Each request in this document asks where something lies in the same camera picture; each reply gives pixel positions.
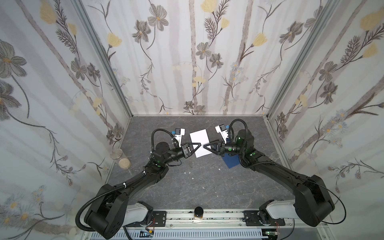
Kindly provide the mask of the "white letter with blue border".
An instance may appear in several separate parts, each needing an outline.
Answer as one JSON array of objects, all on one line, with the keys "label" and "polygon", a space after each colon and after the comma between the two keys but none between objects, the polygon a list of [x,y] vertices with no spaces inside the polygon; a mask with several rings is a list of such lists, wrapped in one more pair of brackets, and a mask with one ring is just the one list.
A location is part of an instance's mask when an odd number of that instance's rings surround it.
[{"label": "white letter with blue border", "polygon": [[196,158],[212,154],[212,152],[204,148],[204,145],[210,142],[206,129],[190,133],[190,138],[193,143],[201,144],[201,146],[195,151]]}]

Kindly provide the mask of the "dark blue envelope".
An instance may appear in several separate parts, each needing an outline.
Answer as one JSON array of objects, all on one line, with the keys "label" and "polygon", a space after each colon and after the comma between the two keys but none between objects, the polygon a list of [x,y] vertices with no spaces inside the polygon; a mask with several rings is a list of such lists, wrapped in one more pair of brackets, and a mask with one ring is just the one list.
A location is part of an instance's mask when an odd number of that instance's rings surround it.
[{"label": "dark blue envelope", "polygon": [[239,160],[239,156],[238,155],[234,155],[234,156],[230,156],[228,154],[225,154],[223,157],[222,157],[224,163],[226,164],[226,166],[231,169],[237,165],[240,164],[240,160]]}]

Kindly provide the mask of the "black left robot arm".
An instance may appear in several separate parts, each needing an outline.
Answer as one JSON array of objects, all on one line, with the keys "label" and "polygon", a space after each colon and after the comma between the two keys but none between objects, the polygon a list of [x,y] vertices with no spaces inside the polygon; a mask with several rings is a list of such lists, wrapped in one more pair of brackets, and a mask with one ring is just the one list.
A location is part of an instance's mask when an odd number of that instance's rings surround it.
[{"label": "black left robot arm", "polygon": [[142,172],[115,186],[102,186],[97,195],[78,210],[76,226],[85,232],[97,232],[109,240],[121,227],[129,224],[130,198],[162,180],[169,171],[169,163],[191,157],[201,146],[200,143],[176,143],[171,149],[166,142],[158,143],[152,148]]}]

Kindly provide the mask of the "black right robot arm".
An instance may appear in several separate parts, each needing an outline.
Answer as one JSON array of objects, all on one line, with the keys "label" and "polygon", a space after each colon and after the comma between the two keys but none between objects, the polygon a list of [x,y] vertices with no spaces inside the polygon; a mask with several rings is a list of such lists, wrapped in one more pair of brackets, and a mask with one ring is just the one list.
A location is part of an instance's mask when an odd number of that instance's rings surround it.
[{"label": "black right robot arm", "polygon": [[320,177],[299,174],[271,160],[254,147],[254,136],[249,130],[240,130],[234,140],[216,140],[204,148],[218,156],[238,156],[242,167],[271,178],[294,195],[293,200],[269,200],[261,205],[257,218],[262,225],[271,225],[279,219],[300,219],[316,227],[335,209]]}]

